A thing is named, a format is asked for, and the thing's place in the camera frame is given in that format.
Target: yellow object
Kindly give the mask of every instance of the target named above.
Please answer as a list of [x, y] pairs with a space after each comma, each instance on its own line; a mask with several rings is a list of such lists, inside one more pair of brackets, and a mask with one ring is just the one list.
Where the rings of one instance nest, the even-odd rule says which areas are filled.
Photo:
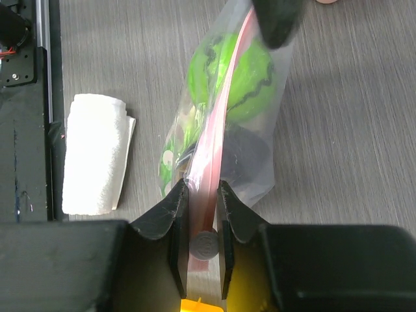
[[201, 298], [198, 301], [182, 299], [181, 312], [224, 312], [220, 307], [203, 304]]

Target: red wire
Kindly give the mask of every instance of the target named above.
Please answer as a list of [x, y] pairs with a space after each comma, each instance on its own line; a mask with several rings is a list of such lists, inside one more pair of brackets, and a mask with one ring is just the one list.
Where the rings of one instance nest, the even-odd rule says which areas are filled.
[[16, 54], [16, 51], [13, 50], [11, 47], [7, 52], [1, 52], [0, 53], [0, 60], [4, 59], [5, 57], [8, 57], [10, 55]]

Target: black metal frame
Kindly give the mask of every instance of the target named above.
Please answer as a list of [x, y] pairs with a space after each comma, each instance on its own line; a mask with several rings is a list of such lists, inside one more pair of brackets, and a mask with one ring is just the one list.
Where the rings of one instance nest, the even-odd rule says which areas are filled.
[[[50, 0], [52, 82], [47, 53], [37, 46], [36, 1], [20, 0], [31, 36], [0, 73], [0, 221], [62, 220], [65, 144], [59, 1]], [[52, 88], [52, 106], [49, 106]], [[49, 119], [50, 110], [53, 119]]]

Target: green ball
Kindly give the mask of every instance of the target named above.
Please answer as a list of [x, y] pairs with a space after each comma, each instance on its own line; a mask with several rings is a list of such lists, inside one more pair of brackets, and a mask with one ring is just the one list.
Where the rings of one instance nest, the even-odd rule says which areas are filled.
[[[213, 87], [216, 97], [236, 43], [236, 34], [225, 34], [202, 42], [195, 51], [187, 82], [190, 96], [197, 107], [206, 106]], [[264, 111], [274, 99], [275, 76], [270, 53], [260, 41], [253, 40], [233, 73], [227, 120], [244, 122]]]

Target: black wavy stripe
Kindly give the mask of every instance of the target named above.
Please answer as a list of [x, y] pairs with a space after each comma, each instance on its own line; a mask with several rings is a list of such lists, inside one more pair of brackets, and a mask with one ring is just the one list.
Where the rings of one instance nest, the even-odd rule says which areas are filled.
[[264, 79], [261, 79], [257, 85], [255, 86], [254, 91], [248, 92], [244, 95], [244, 97], [238, 101], [234, 106], [230, 107], [227, 112], [229, 112], [232, 109], [237, 108], [240, 105], [243, 105], [248, 99], [254, 98], [259, 95], [261, 88], [264, 86], [271, 86], [273, 81], [273, 73], [274, 73], [274, 65], [272, 62], [268, 63], [267, 66], [267, 77]]
[[[216, 36], [213, 38], [210, 44], [205, 47], [204, 54], [207, 56], [207, 61], [204, 64], [204, 72], [207, 74], [208, 86], [211, 85], [212, 75], [208, 70], [208, 66], [211, 65], [215, 58], [217, 57], [215, 50], [213, 49], [214, 46], [219, 44], [224, 39], [223, 36]], [[243, 105], [248, 99], [254, 98], [260, 94], [261, 88], [264, 86], [271, 86], [273, 81], [273, 72], [274, 72], [274, 65], [272, 62], [268, 63], [267, 66], [267, 77], [261, 79], [257, 85], [255, 86], [254, 91], [248, 92], [244, 95], [244, 97], [238, 101], [234, 106], [230, 107], [227, 112], [235, 109], [241, 105]]]
[[207, 74], [207, 86], [211, 86], [211, 81], [213, 80], [213, 77], [211, 75], [211, 72], [208, 70], [208, 66], [210, 66], [216, 59], [216, 52], [213, 49], [214, 46], [219, 44], [222, 40], [224, 40], [223, 36], [216, 36], [214, 37], [211, 42], [205, 47], [205, 50], [203, 51], [204, 54], [207, 56], [207, 61], [205, 62], [203, 66], [204, 72]]

